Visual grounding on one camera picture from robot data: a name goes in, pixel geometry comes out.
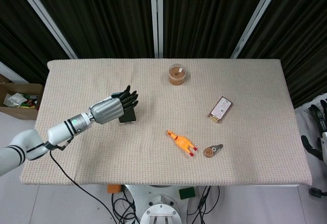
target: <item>gray floor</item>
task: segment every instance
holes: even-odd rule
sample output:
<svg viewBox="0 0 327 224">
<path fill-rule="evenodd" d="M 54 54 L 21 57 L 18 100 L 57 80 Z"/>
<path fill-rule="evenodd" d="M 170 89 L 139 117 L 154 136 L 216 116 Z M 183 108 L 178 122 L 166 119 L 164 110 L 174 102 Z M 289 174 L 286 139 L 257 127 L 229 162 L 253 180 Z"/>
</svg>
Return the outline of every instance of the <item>gray floor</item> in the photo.
<svg viewBox="0 0 327 224">
<path fill-rule="evenodd" d="M 317 131 L 308 115 L 299 110 L 296 119 L 300 133 L 315 141 Z M 6 146 L 20 131 L 33 126 L 34 121 L 18 120 L 0 113 L 0 147 Z M 326 191 L 327 168 L 311 155 L 307 155 L 307 159 L 313 186 Z M 0 179 L 0 224 L 113 223 L 106 210 L 77 187 L 23 185 L 19 181 L 21 170 L 22 167 Z M 106 193 L 106 186 L 89 185 L 85 188 L 111 208 L 111 196 Z M 327 223 L 327 197 L 310 197 L 308 189 L 308 186 L 221 187 L 219 204 L 204 220 L 206 223 Z M 201 187 L 197 188 L 198 197 L 190 200 L 190 212 L 196 209 L 201 190 Z M 208 208 L 216 196 L 215 187 L 208 198 Z"/>
</svg>

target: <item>white robot arm segment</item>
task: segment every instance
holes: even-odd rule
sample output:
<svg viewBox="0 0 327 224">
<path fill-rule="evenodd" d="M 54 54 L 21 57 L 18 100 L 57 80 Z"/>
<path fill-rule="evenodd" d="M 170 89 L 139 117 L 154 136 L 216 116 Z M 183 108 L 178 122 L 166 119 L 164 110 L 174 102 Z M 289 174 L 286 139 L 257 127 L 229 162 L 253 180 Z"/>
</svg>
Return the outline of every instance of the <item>white robot arm segment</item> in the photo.
<svg viewBox="0 0 327 224">
<path fill-rule="evenodd" d="M 78 134 L 85 131 L 93 122 L 103 125 L 122 115 L 124 111 L 137 105 L 136 91 L 129 93 L 130 86 L 120 93 L 118 98 L 111 96 L 92 105 L 88 112 L 76 115 L 48 130 L 48 141 L 43 142 L 36 130 L 30 129 L 16 135 L 10 145 L 0 150 L 0 176 L 22 165 L 25 159 L 35 160 L 42 157 L 49 150 L 59 148 L 63 150 L 66 145 Z"/>
</svg>

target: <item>beige tablecloth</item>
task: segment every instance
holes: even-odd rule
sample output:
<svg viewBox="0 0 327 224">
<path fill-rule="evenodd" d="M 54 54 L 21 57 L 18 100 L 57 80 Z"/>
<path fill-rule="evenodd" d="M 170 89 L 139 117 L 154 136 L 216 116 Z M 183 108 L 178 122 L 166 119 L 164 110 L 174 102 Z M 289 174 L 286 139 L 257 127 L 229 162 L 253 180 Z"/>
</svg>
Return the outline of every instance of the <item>beige tablecloth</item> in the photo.
<svg viewBox="0 0 327 224">
<path fill-rule="evenodd" d="M 168 68 L 189 72 L 181 86 Z M 94 124 L 54 157 L 81 184 L 311 184 L 294 110 L 279 60 L 81 59 L 48 63 L 36 129 L 87 111 L 128 84 L 139 93 L 137 122 Z M 233 107 L 221 123 L 207 117 L 221 96 Z M 166 135 L 172 130 L 199 150 L 190 157 Z M 224 144 L 214 157 L 203 150 Z M 25 184 L 71 184 L 49 154 L 27 162 Z"/>
</svg>

